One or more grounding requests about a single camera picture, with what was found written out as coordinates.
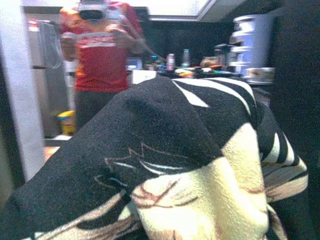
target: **stainless steel refrigerator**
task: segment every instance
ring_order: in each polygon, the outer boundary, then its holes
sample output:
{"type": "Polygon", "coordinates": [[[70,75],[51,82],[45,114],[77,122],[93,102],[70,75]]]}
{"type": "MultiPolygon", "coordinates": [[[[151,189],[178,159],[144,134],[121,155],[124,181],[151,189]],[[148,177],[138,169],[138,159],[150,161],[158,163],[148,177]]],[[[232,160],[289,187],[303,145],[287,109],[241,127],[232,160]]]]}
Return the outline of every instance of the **stainless steel refrigerator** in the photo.
{"type": "Polygon", "coordinates": [[[43,132],[53,138],[61,132],[57,115],[69,110],[59,26],[53,21],[29,21],[28,38],[43,132]]]}

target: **gray pants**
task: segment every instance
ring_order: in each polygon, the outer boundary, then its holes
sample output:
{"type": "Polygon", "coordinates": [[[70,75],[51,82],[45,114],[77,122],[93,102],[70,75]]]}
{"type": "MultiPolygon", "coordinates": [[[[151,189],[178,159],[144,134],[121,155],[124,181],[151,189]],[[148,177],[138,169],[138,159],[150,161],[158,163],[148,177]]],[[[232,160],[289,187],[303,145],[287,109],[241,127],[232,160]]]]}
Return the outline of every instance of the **gray pants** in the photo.
{"type": "Polygon", "coordinates": [[[75,92],[75,121],[76,131],[89,122],[117,92],[75,92]]]}

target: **yellow bucket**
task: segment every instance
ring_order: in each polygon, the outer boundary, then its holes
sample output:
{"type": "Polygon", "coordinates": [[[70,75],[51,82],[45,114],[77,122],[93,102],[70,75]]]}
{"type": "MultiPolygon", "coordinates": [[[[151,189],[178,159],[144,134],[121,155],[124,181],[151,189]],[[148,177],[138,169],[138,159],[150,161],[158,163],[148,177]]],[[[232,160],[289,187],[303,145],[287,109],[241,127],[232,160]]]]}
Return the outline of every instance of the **yellow bucket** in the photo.
{"type": "Polygon", "coordinates": [[[64,111],[58,115],[61,131],[64,135],[71,136],[76,132],[75,111],[64,111]]]}

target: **stacked containers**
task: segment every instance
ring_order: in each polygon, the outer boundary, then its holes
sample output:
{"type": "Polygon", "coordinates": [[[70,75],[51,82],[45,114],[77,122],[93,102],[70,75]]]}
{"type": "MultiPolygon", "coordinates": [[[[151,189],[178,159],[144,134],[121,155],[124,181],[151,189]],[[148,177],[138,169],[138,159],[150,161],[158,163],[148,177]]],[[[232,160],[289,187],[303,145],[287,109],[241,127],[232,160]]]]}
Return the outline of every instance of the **stacked containers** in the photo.
{"type": "Polygon", "coordinates": [[[271,32],[274,17],[267,14],[236,17],[235,32],[230,37],[230,44],[240,45],[231,48],[237,53],[237,61],[229,65],[237,73],[245,74],[247,68],[266,67],[270,49],[271,32]]]}

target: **fleece blanket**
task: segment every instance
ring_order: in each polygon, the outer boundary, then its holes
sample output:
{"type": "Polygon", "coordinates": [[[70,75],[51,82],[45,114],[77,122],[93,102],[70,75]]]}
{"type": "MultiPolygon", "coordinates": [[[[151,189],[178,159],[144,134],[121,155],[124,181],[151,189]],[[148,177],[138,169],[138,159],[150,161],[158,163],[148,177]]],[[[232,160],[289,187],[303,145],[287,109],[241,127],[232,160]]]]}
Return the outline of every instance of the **fleece blanket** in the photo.
{"type": "Polygon", "coordinates": [[[157,77],[117,94],[14,191],[0,239],[285,240],[268,203],[307,182],[249,85],[157,77]]]}

